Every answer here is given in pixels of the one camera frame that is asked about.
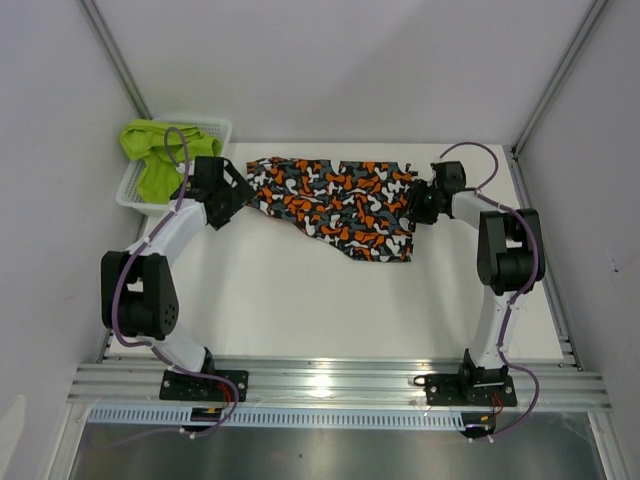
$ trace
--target green cloth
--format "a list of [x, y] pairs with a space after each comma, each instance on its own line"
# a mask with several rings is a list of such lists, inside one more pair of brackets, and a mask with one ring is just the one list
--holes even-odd
[[[130, 160], [144, 160], [145, 167], [138, 180], [138, 194], [147, 203], [169, 203], [184, 176], [176, 171], [175, 165], [164, 148], [164, 131], [171, 123], [152, 120], [134, 120], [120, 133], [120, 144]], [[187, 140], [189, 157], [198, 155], [217, 156], [222, 151], [222, 143], [197, 127], [175, 125]], [[178, 162], [184, 162], [184, 151], [177, 133], [169, 135], [169, 148]]]

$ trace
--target metal frame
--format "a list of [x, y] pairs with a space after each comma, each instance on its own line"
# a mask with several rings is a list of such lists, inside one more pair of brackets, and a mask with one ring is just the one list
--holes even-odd
[[[129, 100], [142, 118], [152, 118], [131, 71], [95, 0], [77, 0]], [[530, 198], [522, 178], [520, 153], [556, 99], [588, 39], [603, 17], [610, 0], [594, 0], [580, 27], [567, 47], [558, 67], [533, 109], [515, 146], [505, 149], [518, 199], [530, 206]], [[542, 393], [537, 410], [554, 412], [588, 412], [608, 478], [629, 478], [624, 465], [613, 423], [611, 404], [602, 377], [583, 372], [570, 342], [570, 326], [557, 284], [548, 270], [544, 288], [564, 353], [558, 365], [536, 364], [530, 367], [539, 375]], [[151, 358], [118, 357], [106, 353], [110, 336], [105, 336], [96, 364], [80, 365], [69, 394], [70, 408], [56, 456], [47, 478], [66, 479], [80, 442], [86, 419], [95, 402], [120, 403], [143, 409], [149, 405], [166, 405], [157, 399], [163, 365]], [[220, 368], [242, 368], [250, 371], [248, 403], [255, 411], [274, 408], [315, 409], [353, 412], [424, 412], [448, 409], [428, 408], [425, 394], [410, 384], [418, 374], [450, 373], [459, 359], [450, 361], [388, 360], [364, 361], [341, 359], [274, 359], [219, 357]], [[533, 390], [526, 376], [514, 375], [519, 395], [516, 410], [524, 410]], [[463, 408], [457, 411], [472, 411]]]
[[580, 22], [578, 30], [571, 39], [569, 46], [562, 55], [560, 63], [553, 72], [553, 75], [547, 83], [540, 99], [527, 119], [524, 129], [516, 140], [514, 145], [514, 157], [516, 159], [520, 156], [520, 153], [522, 153], [522, 149], [527, 144], [527, 141], [531, 138], [531, 135], [535, 132], [536, 128], [549, 110], [549, 107], [557, 98], [560, 89], [566, 82], [567, 78], [569, 78], [569, 74], [573, 70], [576, 61], [584, 51], [588, 40], [593, 35], [593, 32], [604, 16], [605, 10], [610, 3], [611, 0], [593, 0], [591, 2], [589, 10], [582, 19], [582, 22]]

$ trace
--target orange and gray patterned fabric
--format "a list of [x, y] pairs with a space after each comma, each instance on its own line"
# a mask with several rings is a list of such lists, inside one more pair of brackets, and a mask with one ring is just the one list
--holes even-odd
[[251, 205], [287, 220], [356, 260], [408, 262], [415, 222], [409, 188], [417, 173], [395, 162], [263, 158], [247, 164]]

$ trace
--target white backdrop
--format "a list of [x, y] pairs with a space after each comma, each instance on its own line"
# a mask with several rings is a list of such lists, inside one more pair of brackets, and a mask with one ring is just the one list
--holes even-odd
[[580, 358], [601, 372], [640, 478], [640, 3], [617, 0], [522, 166]]
[[[35, 480], [77, 365], [95, 359], [104, 332], [100, 258], [140, 222], [115, 202], [126, 167], [117, 133], [135, 113], [74, 2], [3, 7], [0, 478]], [[23, 417], [10, 410], [19, 398]], [[23, 422], [22, 433], [4, 422]]]
[[511, 144], [589, 0], [109, 0], [153, 115], [236, 141]]

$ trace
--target plastic basket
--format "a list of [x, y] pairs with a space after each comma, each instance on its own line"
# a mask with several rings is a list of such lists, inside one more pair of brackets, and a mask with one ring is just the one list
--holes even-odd
[[[159, 122], [175, 123], [178, 125], [194, 125], [203, 132], [216, 137], [222, 142], [222, 152], [224, 155], [229, 138], [231, 138], [231, 122], [219, 118], [195, 118], [187, 115], [167, 115], [155, 118]], [[138, 195], [138, 179], [144, 169], [142, 160], [132, 161], [129, 163], [124, 177], [120, 182], [116, 193], [116, 202], [123, 207], [135, 208], [145, 215], [161, 215], [169, 208], [166, 204], [145, 203]]]

